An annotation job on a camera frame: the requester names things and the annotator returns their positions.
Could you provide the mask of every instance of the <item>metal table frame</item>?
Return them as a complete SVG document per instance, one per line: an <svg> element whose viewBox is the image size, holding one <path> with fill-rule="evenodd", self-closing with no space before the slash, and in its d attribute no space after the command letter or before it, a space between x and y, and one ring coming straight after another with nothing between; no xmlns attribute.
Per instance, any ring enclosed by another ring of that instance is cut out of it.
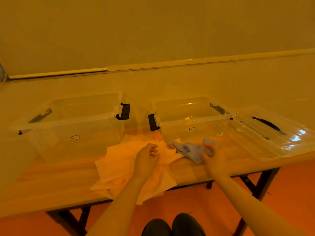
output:
<svg viewBox="0 0 315 236"><path fill-rule="evenodd" d="M248 174L243 174L243 175L238 175L238 176L233 176L233 177L239 177L241 180L245 183L245 185L248 187L248 189L252 192L252 195L257 198L258 200L262 200L264 195L266 194L272 180L274 179L275 175L278 173L280 168L274 168L270 170L264 170L264 171L258 171L258 172L251 172ZM260 178L257 182L257 185L255 185L253 182L250 181L248 178L248 175L254 174L254 173L259 173L261 172L262 174L260 175ZM189 184L189 185L183 185L183 186L176 186L173 187L169 190L175 190L175 189L180 189L180 188L185 188L188 186L193 186L193 185L199 185L199 184L207 184L207 189L211 189L212 183L214 180L211 181L205 181L205 182L198 182L195 184ZM58 224L60 224L70 235L72 236L85 236L87 234L87 231L85 230L86 222L89 217L90 209L91 206L94 205L100 205L104 203L112 202L112 199L108 200L103 200L103 201L98 201L98 202L93 202L89 204L84 204L84 205L78 205L78 206L73 206L73 207L68 207L68 208L63 208L63 209L57 209L57 210L51 210L47 211L46 213ZM80 219L77 220L73 214L70 212L70 210L74 209L81 209L82 213L80 216ZM247 225L243 219L240 220L238 223L238 226L233 234L233 236L241 236L244 234L245 230L247 228Z"/></svg>

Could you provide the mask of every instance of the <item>wall trim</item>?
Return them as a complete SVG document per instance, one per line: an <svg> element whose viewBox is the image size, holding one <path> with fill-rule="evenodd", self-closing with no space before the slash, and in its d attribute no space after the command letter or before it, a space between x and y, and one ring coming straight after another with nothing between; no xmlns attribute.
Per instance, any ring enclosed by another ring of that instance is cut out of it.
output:
<svg viewBox="0 0 315 236"><path fill-rule="evenodd" d="M10 79L26 79L26 78L39 78L39 77L58 76L58 75L74 75L74 74L81 74L81 73L96 73L96 72L104 72L104 71L111 72L111 71L132 70L132 69L150 69L150 68L189 65L189 64L205 64L205 63L237 61L237 60L247 60L247 59L277 58L277 57L305 55L305 54L313 54L313 53L315 53L315 48L256 53L256 54L245 54L245 55L210 57L210 58L201 58L201 59L174 60L174 61L164 61L164 62L155 62L155 63L112 65L112 66L104 67L104 68L79 69L79 70L38 73L38 74L29 74L29 75L10 75L9 78Z"/></svg>

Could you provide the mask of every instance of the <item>floor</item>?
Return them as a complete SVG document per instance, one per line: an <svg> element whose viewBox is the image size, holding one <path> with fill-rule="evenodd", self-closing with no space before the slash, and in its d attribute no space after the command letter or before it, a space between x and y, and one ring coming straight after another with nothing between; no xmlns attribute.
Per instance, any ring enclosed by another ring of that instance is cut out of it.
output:
<svg viewBox="0 0 315 236"><path fill-rule="evenodd" d="M307 235L315 235L315 161L283 167L276 175L263 203L272 208L292 225ZM260 174L250 175L256 183ZM239 178L235 181L245 185ZM89 230L108 204L92 206L86 229ZM198 185L167 191L164 196L152 198L136 206L128 236L140 235L153 218L162 218L171 225L174 217L186 212L194 216L207 235L231 236L240 216L229 200L214 183L211 190ZM79 217L80 210L73 210ZM6 236L69 236L69 234L44 212L36 212L0 220L2 235ZM247 229L246 236L253 235Z"/></svg>

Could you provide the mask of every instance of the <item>left hand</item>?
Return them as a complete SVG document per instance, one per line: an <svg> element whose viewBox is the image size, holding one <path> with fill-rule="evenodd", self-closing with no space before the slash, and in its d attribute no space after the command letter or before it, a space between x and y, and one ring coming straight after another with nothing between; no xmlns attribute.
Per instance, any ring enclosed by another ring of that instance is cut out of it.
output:
<svg viewBox="0 0 315 236"><path fill-rule="evenodd" d="M137 153L133 177L144 181L149 178L160 157L157 147L158 145L149 143Z"/></svg>

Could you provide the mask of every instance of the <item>sticker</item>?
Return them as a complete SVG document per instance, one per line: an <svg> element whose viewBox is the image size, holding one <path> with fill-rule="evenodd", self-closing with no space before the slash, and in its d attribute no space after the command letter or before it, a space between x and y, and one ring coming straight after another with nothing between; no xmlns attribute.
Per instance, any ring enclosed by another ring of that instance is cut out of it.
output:
<svg viewBox="0 0 315 236"><path fill-rule="evenodd" d="M75 135L75 136L73 136L73 137L71 137L71 138L72 138L73 141L80 139L79 135Z"/></svg>

